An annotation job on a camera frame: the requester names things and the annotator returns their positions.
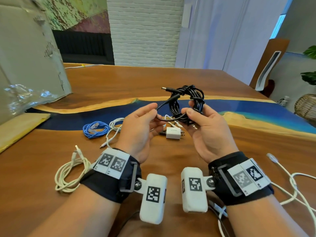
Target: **wrist strap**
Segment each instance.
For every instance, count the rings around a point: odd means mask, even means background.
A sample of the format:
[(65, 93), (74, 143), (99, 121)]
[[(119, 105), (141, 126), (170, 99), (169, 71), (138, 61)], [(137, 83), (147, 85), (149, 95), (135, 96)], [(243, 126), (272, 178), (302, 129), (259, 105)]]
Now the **wrist strap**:
[(122, 192), (120, 190), (131, 189), (134, 163), (137, 163), (136, 179), (141, 178), (140, 164), (134, 157), (130, 156), (120, 179), (92, 169), (81, 178), (80, 183), (106, 199), (122, 203), (129, 196), (130, 192)]
[[(241, 164), (246, 160), (248, 160), (248, 158), (245, 156), (245, 154), (241, 151), (238, 151), (209, 163), (210, 175), (213, 175), (216, 178), (215, 190), (213, 191), (226, 206), (247, 203), (274, 194), (272, 186), (268, 185), (248, 196), (245, 196), (244, 194), (240, 194), (238, 196), (236, 195), (236, 193), (242, 193), (242, 191), (232, 176), (228, 173), (227, 169)], [(224, 177), (219, 173), (218, 169), (222, 170), (221, 173), (225, 175)], [(231, 190), (225, 182), (225, 177), (233, 190)]]

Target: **metal screw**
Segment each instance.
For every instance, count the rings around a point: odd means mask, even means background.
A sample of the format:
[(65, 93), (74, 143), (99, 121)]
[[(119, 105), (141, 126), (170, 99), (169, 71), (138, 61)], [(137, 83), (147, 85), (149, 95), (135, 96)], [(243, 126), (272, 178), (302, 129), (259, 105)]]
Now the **metal screw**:
[(135, 190), (136, 191), (139, 191), (140, 189), (141, 189), (141, 187), (142, 187), (142, 183), (139, 181), (139, 180), (137, 180), (136, 182), (135, 182)]
[(213, 180), (213, 178), (208, 178), (206, 180), (206, 184), (211, 188), (215, 187), (215, 181)]

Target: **woven basket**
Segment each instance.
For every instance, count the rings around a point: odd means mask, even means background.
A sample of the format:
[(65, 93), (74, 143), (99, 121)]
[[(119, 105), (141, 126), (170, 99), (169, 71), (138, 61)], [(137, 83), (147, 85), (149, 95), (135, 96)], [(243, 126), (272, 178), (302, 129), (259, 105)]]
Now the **woven basket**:
[(316, 94), (306, 94), (300, 97), (294, 106), (295, 114), (307, 120), (316, 120)]

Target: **black cable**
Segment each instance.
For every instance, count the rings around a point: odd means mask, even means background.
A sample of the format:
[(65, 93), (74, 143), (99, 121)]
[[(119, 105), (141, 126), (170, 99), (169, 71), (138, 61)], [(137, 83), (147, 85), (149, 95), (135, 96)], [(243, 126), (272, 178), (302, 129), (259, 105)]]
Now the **black cable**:
[(132, 217), (133, 217), (134, 215), (136, 215), (137, 213), (139, 213), (139, 212), (140, 212), (140, 211), (134, 212), (130, 217), (128, 217), (128, 218), (125, 220), (125, 222), (122, 224), (122, 226), (121, 226), (119, 232), (117, 233), (117, 235), (116, 235), (115, 237), (118, 237), (118, 236), (119, 236), (119, 234), (121, 233), (122, 229), (123, 229), (124, 226), (127, 224), (127, 222), (128, 222), (130, 219), (132, 219)]
[(229, 234), (228, 234), (228, 231), (227, 231), (227, 229), (226, 229), (226, 227), (225, 227), (225, 225), (223, 224), (223, 221), (220, 219), (220, 217), (219, 217), (219, 215), (217, 214), (216, 210), (215, 210), (212, 206), (210, 206), (210, 205), (209, 205), (209, 209), (211, 209), (211, 210), (214, 212), (214, 214), (215, 214), (216, 217), (218, 218), (219, 222), (220, 222), (221, 225), (224, 227), (224, 230), (225, 230), (225, 232), (226, 232), (226, 234), (227, 234), (227, 237), (230, 237)]
[(180, 98), (180, 95), (182, 95), (182, 96), (189, 95), (190, 99), (194, 101), (193, 110), (202, 114), (203, 105), (205, 103), (203, 91), (196, 88), (194, 85), (183, 86), (183, 87), (180, 87), (178, 89), (173, 89), (170, 87), (162, 87), (162, 89), (165, 89), (166, 91), (171, 92), (171, 96), (165, 103), (160, 105), (157, 108), (157, 110), (159, 110), (160, 107), (162, 107), (163, 105), (168, 103), (170, 112), (172, 114), (172, 117), (174, 117), (174, 119), (165, 120), (165, 119), (159, 118), (158, 116), (157, 116), (157, 118), (159, 120), (165, 121), (165, 122), (179, 120), (183, 123), (186, 123), (187, 125), (194, 124), (195, 122), (190, 120), (186, 113), (184, 113), (184, 114), (181, 113), (178, 99)]

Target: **live edge table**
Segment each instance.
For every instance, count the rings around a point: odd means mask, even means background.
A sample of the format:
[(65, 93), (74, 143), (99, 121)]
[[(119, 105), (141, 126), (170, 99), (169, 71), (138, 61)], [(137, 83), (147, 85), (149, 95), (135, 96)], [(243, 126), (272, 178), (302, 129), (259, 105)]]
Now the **live edge table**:
[[(65, 67), (75, 66), (80, 64), (65, 63)], [(289, 177), (266, 157), (267, 153), (275, 155), (290, 173), (316, 175), (315, 128), (223, 71), (93, 66), (69, 68), (66, 72), (73, 93), (29, 110), (51, 113), (51, 118), (0, 154), (1, 236), (28, 235), (66, 201), (69, 194), (54, 190), (54, 176), (60, 166), (70, 161), (75, 145), (91, 162), (104, 150), (99, 147), (105, 137), (87, 139), (82, 133), (84, 124), (96, 120), (109, 123), (147, 103), (161, 103), (169, 95), (161, 87), (194, 84), (202, 89), (206, 103), (224, 115), (239, 150), (254, 158), (273, 182), (289, 192), (293, 192)], [(180, 105), (186, 106), (187, 100), (181, 99)], [(159, 113), (169, 113), (168, 108)], [(120, 236), (220, 236), (213, 212), (183, 211), (180, 173), (185, 167), (198, 167), (208, 175), (207, 164), (199, 158), (187, 132), (179, 141), (165, 136), (152, 140), (149, 158), (141, 168), (144, 178), (149, 173), (168, 178), (164, 218), (160, 225), (153, 225), (136, 216)], [(81, 166), (76, 167), (69, 179), (77, 178), (81, 171)], [(296, 181), (315, 208), (315, 180), (298, 176)], [(279, 201), (289, 198), (277, 188), (275, 196)], [(139, 210), (141, 197), (133, 193), (121, 205), (110, 236)], [(296, 201), (284, 207), (310, 236), (314, 235), (306, 207)], [(230, 229), (229, 220), (224, 223)]]

